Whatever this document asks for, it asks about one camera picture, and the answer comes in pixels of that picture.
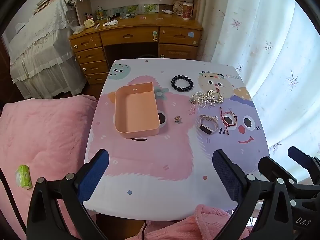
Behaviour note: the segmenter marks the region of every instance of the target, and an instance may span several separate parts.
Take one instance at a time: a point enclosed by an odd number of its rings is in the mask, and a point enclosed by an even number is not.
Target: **drawer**
[[[103,46],[123,43],[158,42],[158,27],[129,27],[100,33]]]
[[[176,44],[160,44],[159,57],[192,59],[197,58],[198,47]]]
[[[160,43],[199,46],[201,31],[175,27],[160,27]]]
[[[99,73],[99,74],[86,75],[85,77],[89,82],[89,84],[104,84],[106,82],[108,74],[109,73]]]
[[[109,72],[108,64],[105,60],[80,64],[85,75]]]
[[[106,60],[102,47],[76,52],[76,59],[79,64]]]
[[[101,47],[99,33],[88,34],[70,41],[74,52]]]

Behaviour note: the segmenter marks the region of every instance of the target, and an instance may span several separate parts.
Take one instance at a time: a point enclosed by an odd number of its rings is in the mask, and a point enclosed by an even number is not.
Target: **cartoon tablecloth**
[[[171,87],[176,75],[191,78],[194,88],[182,93]],[[116,131],[115,91],[130,84],[153,82],[161,122],[158,135],[124,139]],[[177,86],[187,82],[178,80]],[[197,91],[219,89],[222,104],[196,107],[189,102]],[[231,111],[237,125],[226,127],[220,117]],[[201,114],[218,116],[219,129],[207,135],[199,129]],[[180,123],[174,118],[180,116]],[[234,122],[233,116],[225,116]],[[214,128],[213,123],[206,123]],[[110,155],[109,166],[90,200],[89,210],[137,220],[180,220],[198,204],[230,210],[236,207],[212,166],[212,154],[222,149],[245,173],[258,179],[260,158],[269,155],[254,104],[235,68],[180,59],[115,61],[103,87],[89,135],[85,162],[99,149]]]

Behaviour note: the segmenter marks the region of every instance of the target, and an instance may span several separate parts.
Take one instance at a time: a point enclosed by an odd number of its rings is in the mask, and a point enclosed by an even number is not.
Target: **plastic box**
[[[126,139],[159,133],[160,120],[152,82],[124,86],[116,91],[115,126]]]

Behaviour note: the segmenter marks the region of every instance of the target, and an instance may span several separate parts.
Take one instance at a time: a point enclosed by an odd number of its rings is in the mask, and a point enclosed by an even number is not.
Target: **pink cloth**
[[[17,186],[16,169],[21,164],[29,166],[33,187],[39,177],[50,181],[77,172],[84,163],[96,107],[97,100],[85,95],[5,105],[0,118],[0,166],[25,224],[33,188]],[[17,235],[26,239],[2,183],[0,196],[2,213]],[[76,235],[65,205],[59,205],[70,232]]]
[[[218,209],[198,205],[195,214],[177,223],[148,221],[145,229],[145,240],[212,240],[224,227],[230,214]],[[140,233],[127,240],[141,240]],[[249,236],[251,227],[247,227],[240,239]]]

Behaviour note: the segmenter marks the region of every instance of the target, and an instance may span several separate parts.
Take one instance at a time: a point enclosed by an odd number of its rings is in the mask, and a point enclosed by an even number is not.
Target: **beige cartoon character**
[[[235,90],[233,90],[234,94],[242,99],[245,100],[250,100],[252,101],[249,92],[247,91],[247,89],[245,87],[242,88],[236,88]]]
[[[220,92],[223,98],[231,98],[233,96],[234,88],[222,74],[202,71],[199,75],[198,82],[202,91],[205,93],[213,89]]]

